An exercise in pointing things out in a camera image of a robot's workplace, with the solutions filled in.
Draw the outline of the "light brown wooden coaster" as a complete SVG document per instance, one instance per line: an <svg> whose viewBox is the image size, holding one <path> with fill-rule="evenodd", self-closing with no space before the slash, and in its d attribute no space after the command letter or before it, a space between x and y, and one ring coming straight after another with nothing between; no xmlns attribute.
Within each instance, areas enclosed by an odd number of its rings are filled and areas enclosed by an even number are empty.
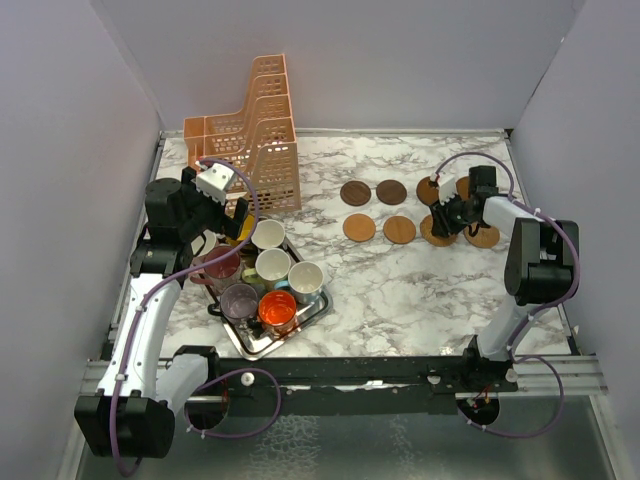
<svg viewBox="0 0 640 480"><path fill-rule="evenodd" d="M387 240L394 244L408 244L416 236L414 223L405 216L389 217L383 225L383 233Z"/></svg>

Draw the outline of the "brown ringed wooden saucer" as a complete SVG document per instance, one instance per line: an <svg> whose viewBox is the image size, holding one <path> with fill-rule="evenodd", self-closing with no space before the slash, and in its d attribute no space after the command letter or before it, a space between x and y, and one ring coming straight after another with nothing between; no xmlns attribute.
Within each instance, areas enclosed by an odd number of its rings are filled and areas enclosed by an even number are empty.
<svg viewBox="0 0 640 480"><path fill-rule="evenodd" d="M431 206L439 201L439 186L430 177L424 177L417 184L416 195L424 205Z"/></svg>

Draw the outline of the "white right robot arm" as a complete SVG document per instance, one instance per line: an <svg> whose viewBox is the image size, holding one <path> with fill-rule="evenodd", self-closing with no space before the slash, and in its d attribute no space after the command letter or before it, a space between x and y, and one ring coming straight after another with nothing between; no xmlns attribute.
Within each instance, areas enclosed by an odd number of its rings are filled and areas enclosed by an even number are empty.
<svg viewBox="0 0 640 480"><path fill-rule="evenodd" d="M495 227L509 238L504 268L506 297L493 320L476 337L478 357L459 367L461 383L481 391L496 376L493 362L513 359L515 348L544 311L572 298L579 286L579 226L556 220L501 193L493 166L469 170L468 193L461 195L457 181L435 173L431 189L431 235L449 239Z"/></svg>

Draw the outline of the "dark brown wooden coaster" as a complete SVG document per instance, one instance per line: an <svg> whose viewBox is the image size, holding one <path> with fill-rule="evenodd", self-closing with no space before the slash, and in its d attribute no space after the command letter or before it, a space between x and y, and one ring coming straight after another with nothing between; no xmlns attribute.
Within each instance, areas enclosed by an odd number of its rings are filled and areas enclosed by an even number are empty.
<svg viewBox="0 0 640 480"><path fill-rule="evenodd" d="M382 203L394 206L405 201L407 190L400 181L387 179L377 185L376 196Z"/></svg>

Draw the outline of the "dark walnut coaster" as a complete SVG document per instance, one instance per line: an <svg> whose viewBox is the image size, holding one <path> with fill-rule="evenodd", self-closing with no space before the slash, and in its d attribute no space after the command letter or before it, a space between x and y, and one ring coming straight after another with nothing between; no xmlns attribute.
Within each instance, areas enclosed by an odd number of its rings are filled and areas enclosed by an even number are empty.
<svg viewBox="0 0 640 480"><path fill-rule="evenodd" d="M340 198L347 205L363 206L371 199L371 189L362 181L350 180L342 185Z"/></svg>

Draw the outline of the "light beech wooden coaster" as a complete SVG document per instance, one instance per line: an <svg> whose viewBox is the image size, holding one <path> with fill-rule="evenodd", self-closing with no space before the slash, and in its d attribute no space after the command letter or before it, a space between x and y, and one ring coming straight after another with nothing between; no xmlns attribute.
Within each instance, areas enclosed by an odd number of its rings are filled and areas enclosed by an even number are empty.
<svg viewBox="0 0 640 480"><path fill-rule="evenodd" d="M343 222L343 233L354 242L366 242L371 240L376 233L374 220L368 215L355 213L349 215Z"/></svg>

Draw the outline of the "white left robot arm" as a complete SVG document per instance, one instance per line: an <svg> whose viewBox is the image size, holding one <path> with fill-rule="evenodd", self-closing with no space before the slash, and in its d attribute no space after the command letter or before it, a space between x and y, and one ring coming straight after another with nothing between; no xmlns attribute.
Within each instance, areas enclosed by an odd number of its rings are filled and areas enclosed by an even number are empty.
<svg viewBox="0 0 640 480"><path fill-rule="evenodd" d="M195 272L193 241L206 231L235 239L254 203L240 199L227 215L227 194L247 176L217 159L205 171L186 167L179 179L161 178L145 188L146 223L130 257L130 297L111 360L92 394L82 394L75 420L91 452L116 462L163 458L176 416L195 391L220 385L214 354L188 348L159 372L168 320L187 277Z"/></svg>

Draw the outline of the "woven rattan coaster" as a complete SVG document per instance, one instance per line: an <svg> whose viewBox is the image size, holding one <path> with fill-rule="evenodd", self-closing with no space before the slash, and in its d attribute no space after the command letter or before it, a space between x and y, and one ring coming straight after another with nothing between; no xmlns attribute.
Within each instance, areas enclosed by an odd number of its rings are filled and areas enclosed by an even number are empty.
<svg viewBox="0 0 640 480"><path fill-rule="evenodd" d="M436 247L448 247L457 241L457 235L450 235L447 237L439 237L432 233L434 225L434 218L432 215L427 215L420 222L421 236L431 245Z"/></svg>
<svg viewBox="0 0 640 480"><path fill-rule="evenodd" d="M473 246L481 249L491 249L500 241L500 231L493 226L483 226L474 223L464 230L464 237Z"/></svg>

